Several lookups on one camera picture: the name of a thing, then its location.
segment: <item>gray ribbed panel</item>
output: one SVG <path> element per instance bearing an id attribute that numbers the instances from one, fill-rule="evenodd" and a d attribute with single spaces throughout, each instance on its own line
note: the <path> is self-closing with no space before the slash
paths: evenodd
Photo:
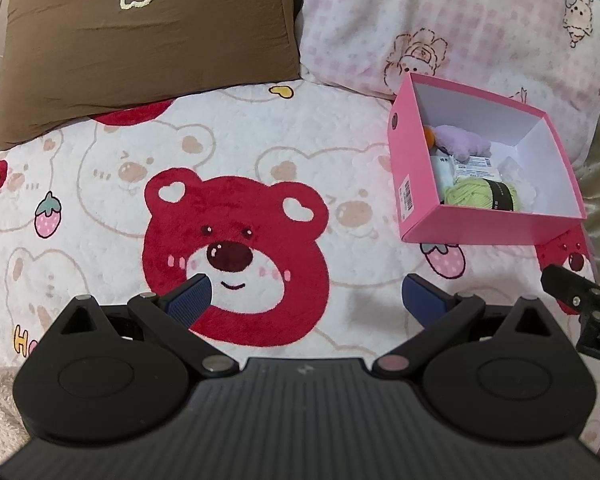
<path id="1" fill-rule="evenodd" d="M 438 423 L 408 384 L 358 360 L 252 359 L 201 383 L 154 434 L 107 449 L 35 441 L 8 480 L 600 480 L 575 440 L 535 449 L 474 442 Z"/>

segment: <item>open cardboard box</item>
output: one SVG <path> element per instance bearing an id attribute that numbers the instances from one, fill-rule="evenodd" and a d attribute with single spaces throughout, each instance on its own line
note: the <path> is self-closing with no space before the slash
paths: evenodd
<path id="1" fill-rule="evenodd" d="M 491 162 L 511 156 L 537 190 L 533 213 L 441 205 L 423 124 L 451 124 L 491 141 Z M 544 244 L 586 218 L 580 189 L 542 110 L 471 86 L 409 73 L 388 125 L 400 237 L 411 243 Z"/>

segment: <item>white and pink pillow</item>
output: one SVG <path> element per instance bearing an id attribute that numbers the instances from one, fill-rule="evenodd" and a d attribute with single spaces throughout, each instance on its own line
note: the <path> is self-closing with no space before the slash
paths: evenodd
<path id="1" fill-rule="evenodd" d="M 574 166 L 600 114 L 598 0 L 304 0 L 303 76 L 393 98 L 408 71 L 546 111 Z"/>

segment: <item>green yarn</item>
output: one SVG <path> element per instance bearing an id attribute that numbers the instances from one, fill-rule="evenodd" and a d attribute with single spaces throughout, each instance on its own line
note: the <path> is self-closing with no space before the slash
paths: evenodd
<path id="1" fill-rule="evenodd" d="M 516 189 L 505 184 L 513 202 L 513 211 L 520 211 L 520 199 Z M 491 209 L 493 194 L 491 187 L 483 178 L 465 178 L 452 187 L 445 189 L 445 204 Z"/>

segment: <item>black yarn label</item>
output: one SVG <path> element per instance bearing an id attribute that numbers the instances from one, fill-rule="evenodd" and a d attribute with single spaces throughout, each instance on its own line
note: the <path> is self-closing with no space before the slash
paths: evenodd
<path id="1" fill-rule="evenodd" d="M 506 184 L 502 182 L 494 182 L 493 180 L 483 179 L 491 188 L 491 196 L 493 203 L 491 209 L 499 209 L 500 211 L 513 211 L 513 197 Z"/>

